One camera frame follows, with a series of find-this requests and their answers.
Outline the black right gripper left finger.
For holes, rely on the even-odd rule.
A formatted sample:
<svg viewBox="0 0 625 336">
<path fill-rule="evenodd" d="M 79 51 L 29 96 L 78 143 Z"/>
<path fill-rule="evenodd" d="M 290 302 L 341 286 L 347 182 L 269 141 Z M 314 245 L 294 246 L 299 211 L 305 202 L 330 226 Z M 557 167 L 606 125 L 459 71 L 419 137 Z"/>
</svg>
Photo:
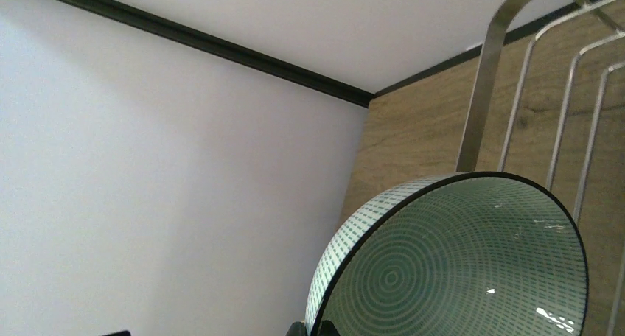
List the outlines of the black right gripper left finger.
<svg viewBox="0 0 625 336">
<path fill-rule="evenodd" d="M 113 333 L 105 334 L 102 336 L 131 336 L 131 332 L 129 330 L 121 330 L 118 332 L 113 332 Z"/>
</svg>

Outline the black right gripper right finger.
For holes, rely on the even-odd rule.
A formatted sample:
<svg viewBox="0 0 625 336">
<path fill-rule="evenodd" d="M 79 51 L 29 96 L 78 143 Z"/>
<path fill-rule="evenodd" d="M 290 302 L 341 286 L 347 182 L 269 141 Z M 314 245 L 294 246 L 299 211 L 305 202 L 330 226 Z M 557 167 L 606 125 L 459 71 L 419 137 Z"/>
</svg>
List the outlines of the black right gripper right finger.
<svg viewBox="0 0 625 336">
<path fill-rule="evenodd" d="M 319 328 L 318 335 L 320 336 L 339 336 L 338 330 L 335 328 L 334 324 L 331 321 L 323 321 Z M 286 336 L 308 336 L 307 328 L 305 327 L 304 322 L 297 321 L 291 324 L 290 328 L 287 330 Z"/>
</svg>

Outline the pale green glass bowl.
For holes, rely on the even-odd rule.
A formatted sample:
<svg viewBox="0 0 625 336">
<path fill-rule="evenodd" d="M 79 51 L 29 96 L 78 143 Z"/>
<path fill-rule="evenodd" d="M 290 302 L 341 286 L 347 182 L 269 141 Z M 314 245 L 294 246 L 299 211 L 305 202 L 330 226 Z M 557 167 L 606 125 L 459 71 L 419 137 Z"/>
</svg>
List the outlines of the pale green glass bowl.
<svg viewBox="0 0 625 336">
<path fill-rule="evenodd" d="M 507 172 L 385 190 L 336 231 L 314 272 L 309 335 L 580 335 L 589 295 L 578 228 L 547 189 Z"/>
</svg>

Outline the metal wire dish rack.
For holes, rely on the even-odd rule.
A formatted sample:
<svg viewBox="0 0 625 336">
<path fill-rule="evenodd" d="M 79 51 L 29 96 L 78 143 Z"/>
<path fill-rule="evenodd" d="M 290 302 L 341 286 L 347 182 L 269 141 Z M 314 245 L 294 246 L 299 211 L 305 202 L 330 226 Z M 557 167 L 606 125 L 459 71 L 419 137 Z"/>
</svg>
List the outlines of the metal wire dish rack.
<svg viewBox="0 0 625 336">
<path fill-rule="evenodd" d="M 526 175 L 565 204 L 590 269 L 586 335 L 624 333 L 624 0 L 504 0 L 455 168 Z"/>
</svg>

